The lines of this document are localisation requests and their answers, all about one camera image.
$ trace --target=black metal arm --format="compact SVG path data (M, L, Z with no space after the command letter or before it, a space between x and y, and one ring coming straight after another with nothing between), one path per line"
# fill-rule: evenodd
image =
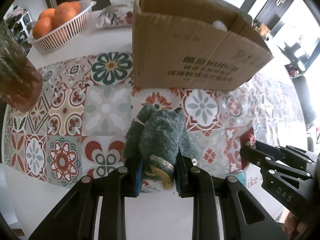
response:
M225 240L287 239L235 176L212 177L194 167L191 159L180 152L175 176L179 196L194 198L193 240L220 240L222 235ZM107 177L84 176L41 222L30 240L93 239L96 220L99 240L125 240L124 197L137 197L141 185L142 160L136 157L129 158L124 167ZM103 200L97 218L100 196Z
M289 209L298 221L308 223L308 230L294 239L319 239L317 155L292 146L273 147L260 141L256 141L256 148L242 147L240 155L261 168L262 188Z

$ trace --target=tile pattern tablecloth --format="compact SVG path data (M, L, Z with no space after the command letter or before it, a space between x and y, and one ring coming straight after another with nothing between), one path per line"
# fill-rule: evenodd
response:
M132 55L120 52L65 60L40 72L44 85L33 109L8 109L5 162L62 187L122 166L126 132L146 104L181 106L198 166L222 178L241 168L238 136L249 122L257 140L271 145L288 143L287 133L294 142L295 131L304 130L294 87L259 73L233 92L139 89L132 82ZM160 183L143 182L144 192L161 189Z

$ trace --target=white plastic basket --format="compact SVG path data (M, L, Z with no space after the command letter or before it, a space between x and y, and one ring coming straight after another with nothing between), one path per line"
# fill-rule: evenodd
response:
M87 22L91 19L92 6L97 2L91 0L81 0L79 2L81 13L76 17L37 40L31 32L28 42L40 52L48 53L61 48L72 38L85 31L88 27Z

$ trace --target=glass jar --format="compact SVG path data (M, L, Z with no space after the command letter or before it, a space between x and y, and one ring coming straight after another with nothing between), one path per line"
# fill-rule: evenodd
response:
M0 98L21 112L36 103L42 76L12 37L4 20L0 22Z

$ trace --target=green plush toy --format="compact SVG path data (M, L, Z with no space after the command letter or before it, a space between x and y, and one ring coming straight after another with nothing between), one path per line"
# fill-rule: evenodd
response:
M196 156L196 149L189 140L186 119L181 108L168 111L156 110L152 105L144 106L132 121L126 139L124 158L141 155L145 174L161 180L166 189L171 188L173 184L179 148L184 156Z

